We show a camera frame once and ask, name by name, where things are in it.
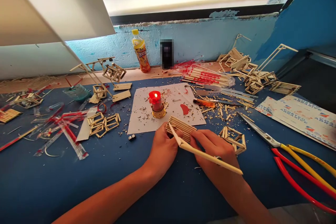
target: blue tablecloth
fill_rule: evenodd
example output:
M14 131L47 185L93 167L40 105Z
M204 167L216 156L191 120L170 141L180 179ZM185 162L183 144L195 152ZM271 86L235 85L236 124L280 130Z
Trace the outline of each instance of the blue tablecloth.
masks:
M131 93L137 88L146 86L179 83L180 78L164 78L134 81ZM243 91L244 84L236 80L235 89ZM49 93L41 104L41 113L45 108L57 102L67 104L71 101L63 92L55 89ZM258 93L256 105L267 96L280 99L283 95L263 89ZM5 104L8 97L0 99ZM68 140L62 135L48 149L51 155L34 157L33 154L44 144L42 139L35 142L25 139L0 152L0 223L50 223L66 211L90 197L103 188L119 181L138 169L147 159L152 146L154 132L137 134L133 142L122 132L122 127L129 122L133 99L120 101L112 107L112 113L120 113L121 125L110 131L103 138L91 137L83 142L89 156L78 160ZM76 111L80 104L73 102L65 106L64 112ZM14 139L18 133L24 133L33 124L33 110L24 112L6 125L0 125L0 145ZM291 130L284 125L253 111L251 118L268 132L274 139L284 144L292 144L320 157L331 166L336 167L335 152L315 141ZM198 129L210 129L219 133L224 124L220 119L207 119L206 125ZM307 202L283 177L273 159L269 145L237 116L230 122L236 130L245 134L247 150L238 156L240 168L245 180L256 196L267 208ZM11 130L22 126L7 135ZM75 134L79 129L72 128ZM336 186L336 179L324 168L303 157L328 183ZM118 223L172 223L206 221L223 219L236 215L201 169L194 156L182 149L164 178L146 195L130 207L119 219ZM293 178L319 201L327 202L334 208L336 204L322 190L308 182L301 175L286 166Z

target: hand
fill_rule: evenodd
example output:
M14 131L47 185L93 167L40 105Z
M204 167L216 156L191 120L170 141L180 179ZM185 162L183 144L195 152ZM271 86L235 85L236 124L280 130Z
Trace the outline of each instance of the hand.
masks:
M205 153L215 157L219 156L224 162L239 168L233 146L212 131L208 129L200 129L191 132L190 145L201 150L195 139L197 139L203 146ZM241 175L227 170L198 155L195 155L195 158L205 174L224 197L230 196L235 188L240 188L244 185L245 181Z
M167 122L164 122L155 132L152 149L144 164L144 166L147 166L154 172L154 175L157 176L158 180L166 174L167 170L172 165L178 149L175 138L169 138L167 135L166 125ZM176 131L176 134L179 137L183 136L182 131Z

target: plastic bottle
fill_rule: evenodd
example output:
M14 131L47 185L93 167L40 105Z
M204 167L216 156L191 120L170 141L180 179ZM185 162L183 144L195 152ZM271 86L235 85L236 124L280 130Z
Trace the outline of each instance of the plastic bottle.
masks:
M132 39L132 44L134 47L135 54L139 60L140 70L142 72L148 72L151 69L151 66L149 65L147 58L145 41L139 37L138 29L132 30L132 33L134 36L134 38Z

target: red paint stain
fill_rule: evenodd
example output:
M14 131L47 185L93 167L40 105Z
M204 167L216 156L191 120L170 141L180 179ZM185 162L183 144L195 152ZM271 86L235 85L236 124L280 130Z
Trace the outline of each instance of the red paint stain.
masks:
M184 104L180 104L180 106L181 106L181 109L183 111L183 114L187 115L189 113L190 109Z

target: blue wall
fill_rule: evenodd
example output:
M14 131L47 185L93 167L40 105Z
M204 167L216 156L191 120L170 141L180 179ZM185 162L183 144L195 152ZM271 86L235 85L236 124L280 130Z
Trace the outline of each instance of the blue wall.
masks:
M297 50L316 48L321 52L334 55L336 43L336 0L294 0L280 13L272 35L257 52L256 62L261 63L265 56L273 52L280 44L286 44ZM265 68L279 69L295 53L281 52Z
M280 44L295 49L333 44L336 38L336 0L294 0L279 16L219 18L218 13L206 20L193 23L152 24L147 26L115 27L117 34L87 40L68 41L71 49L85 62L115 56L122 67L138 67L133 51L132 29L139 29L146 41L151 65L160 65L160 39L174 39L175 61L204 55L204 60L215 60L228 52L237 33L252 39L240 39L237 49L249 54L260 64ZM276 71L295 53L282 51L266 68Z

